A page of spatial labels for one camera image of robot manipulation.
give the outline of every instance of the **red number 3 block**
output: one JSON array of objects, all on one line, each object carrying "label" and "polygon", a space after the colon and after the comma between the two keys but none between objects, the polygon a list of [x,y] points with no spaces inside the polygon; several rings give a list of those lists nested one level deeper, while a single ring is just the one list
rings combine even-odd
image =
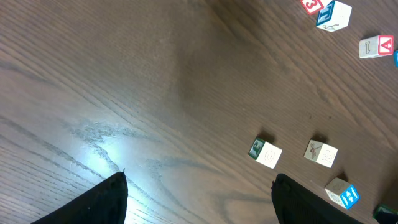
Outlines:
[{"label": "red number 3 block", "polygon": [[321,0],[301,0],[301,4],[310,15],[324,8]]}]

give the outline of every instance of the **white block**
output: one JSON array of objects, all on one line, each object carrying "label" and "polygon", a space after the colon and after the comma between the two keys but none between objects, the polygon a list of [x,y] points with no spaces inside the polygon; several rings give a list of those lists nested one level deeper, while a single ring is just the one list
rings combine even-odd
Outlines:
[{"label": "white block", "polygon": [[376,58],[394,53],[394,36],[378,35],[359,41],[360,58]]},{"label": "white block", "polygon": [[338,1],[332,1],[319,12],[317,28],[334,32],[347,27],[352,7]]},{"label": "white block", "polygon": [[332,0],[301,0],[301,4],[308,14],[312,15],[324,9]]},{"label": "white block", "polygon": [[254,140],[249,151],[249,156],[271,169],[275,168],[281,154],[281,149],[259,138]]},{"label": "white block", "polygon": [[343,181],[339,178],[334,178],[326,187],[325,191],[330,200],[345,209],[350,209],[356,202],[360,200],[358,191],[354,185]]},{"label": "white block", "polygon": [[311,140],[307,146],[304,157],[331,168],[335,160],[337,149],[322,142]]}]

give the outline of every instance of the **blue block face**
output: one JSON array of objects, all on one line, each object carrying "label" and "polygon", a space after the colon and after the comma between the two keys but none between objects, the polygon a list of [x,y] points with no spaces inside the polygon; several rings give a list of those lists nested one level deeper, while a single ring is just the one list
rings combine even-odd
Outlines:
[{"label": "blue block face", "polygon": [[357,201],[359,201],[360,196],[355,187],[351,185],[340,195],[340,199],[343,201],[346,209],[350,209]]},{"label": "blue block face", "polygon": [[396,59],[396,67],[398,68],[398,50],[394,53],[394,58]]},{"label": "blue block face", "polygon": [[319,12],[317,26],[329,22],[331,20],[331,15],[335,8],[335,1],[332,1],[326,8]]}]

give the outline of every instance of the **red block face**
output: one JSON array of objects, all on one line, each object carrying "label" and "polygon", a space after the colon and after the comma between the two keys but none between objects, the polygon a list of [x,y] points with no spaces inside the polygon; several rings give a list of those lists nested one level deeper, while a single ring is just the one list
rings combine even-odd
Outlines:
[{"label": "red block face", "polygon": [[324,8],[320,0],[301,0],[301,4],[308,14],[312,15]]},{"label": "red block face", "polygon": [[379,36],[379,55],[392,55],[394,53],[394,36]]}]

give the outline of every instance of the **wooden table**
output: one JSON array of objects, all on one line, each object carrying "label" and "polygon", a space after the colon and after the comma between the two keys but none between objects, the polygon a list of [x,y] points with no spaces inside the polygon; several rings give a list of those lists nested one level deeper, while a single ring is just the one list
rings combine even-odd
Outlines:
[{"label": "wooden table", "polygon": [[[329,201],[345,173],[364,223],[397,175],[398,76],[359,40],[398,37],[397,0],[346,0],[315,28],[299,0],[0,2],[0,223],[30,223],[126,169],[126,223],[277,223],[285,173]],[[275,169],[247,153],[259,133]],[[324,136],[331,169],[303,158]]]}]

